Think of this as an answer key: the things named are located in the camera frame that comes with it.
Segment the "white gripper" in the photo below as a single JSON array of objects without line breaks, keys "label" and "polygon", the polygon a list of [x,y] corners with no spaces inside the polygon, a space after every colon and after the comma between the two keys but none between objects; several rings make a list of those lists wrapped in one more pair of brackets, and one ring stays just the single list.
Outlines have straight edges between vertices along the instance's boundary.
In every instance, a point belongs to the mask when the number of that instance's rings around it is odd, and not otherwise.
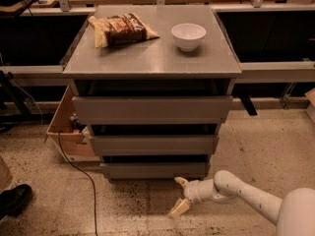
[{"label": "white gripper", "polygon": [[190,209],[191,204],[199,204],[210,201],[214,196],[213,180],[194,180],[188,181],[182,177],[175,177],[174,181],[184,187],[184,197],[179,199],[168,213],[169,218],[175,218]]}]

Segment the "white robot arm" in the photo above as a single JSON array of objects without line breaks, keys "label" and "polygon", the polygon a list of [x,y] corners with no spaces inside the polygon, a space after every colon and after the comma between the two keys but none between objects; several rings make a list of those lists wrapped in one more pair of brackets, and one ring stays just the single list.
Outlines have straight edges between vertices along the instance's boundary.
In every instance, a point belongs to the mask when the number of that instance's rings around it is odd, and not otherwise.
[{"label": "white robot arm", "polygon": [[298,188],[283,199],[246,184],[226,170],[213,179],[188,181],[176,177],[183,196],[170,210],[170,218],[186,212],[192,204],[227,202],[239,198],[276,226],[276,236],[315,236],[315,190]]}]

